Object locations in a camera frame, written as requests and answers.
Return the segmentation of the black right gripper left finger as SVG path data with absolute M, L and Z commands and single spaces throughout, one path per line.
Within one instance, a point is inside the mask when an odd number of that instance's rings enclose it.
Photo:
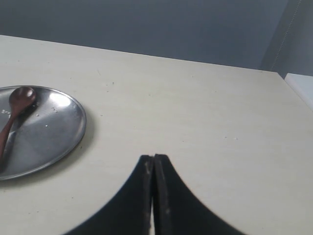
M 148 235 L 152 207 L 154 159 L 140 156 L 129 178 L 96 214 L 68 235 Z

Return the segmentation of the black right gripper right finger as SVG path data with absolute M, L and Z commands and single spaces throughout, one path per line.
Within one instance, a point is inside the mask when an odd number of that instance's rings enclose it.
M 167 155 L 154 156 L 156 235 L 241 235 L 206 207 L 186 186 Z

